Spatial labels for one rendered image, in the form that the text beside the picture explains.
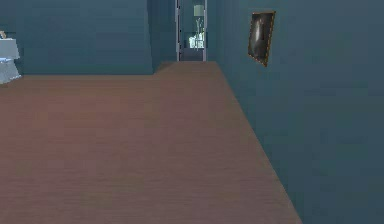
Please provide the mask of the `white door frame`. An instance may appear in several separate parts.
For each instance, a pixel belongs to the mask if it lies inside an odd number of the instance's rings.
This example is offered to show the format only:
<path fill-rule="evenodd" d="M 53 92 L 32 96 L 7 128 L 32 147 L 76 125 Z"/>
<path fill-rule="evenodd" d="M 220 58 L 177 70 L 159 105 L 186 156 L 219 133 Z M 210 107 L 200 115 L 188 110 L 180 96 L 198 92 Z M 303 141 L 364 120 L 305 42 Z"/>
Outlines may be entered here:
<path fill-rule="evenodd" d="M 175 0 L 178 61 L 207 60 L 207 0 Z"/>

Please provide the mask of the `dark framed wall picture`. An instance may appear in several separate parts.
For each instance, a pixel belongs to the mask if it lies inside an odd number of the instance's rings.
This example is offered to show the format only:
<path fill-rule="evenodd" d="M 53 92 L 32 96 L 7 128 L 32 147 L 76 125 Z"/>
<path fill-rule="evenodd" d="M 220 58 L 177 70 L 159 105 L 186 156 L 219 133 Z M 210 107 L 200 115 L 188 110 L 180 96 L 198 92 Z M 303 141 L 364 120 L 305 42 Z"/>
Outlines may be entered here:
<path fill-rule="evenodd" d="M 264 11 L 251 16 L 248 55 L 264 67 L 268 65 L 275 15 L 275 11 Z"/>

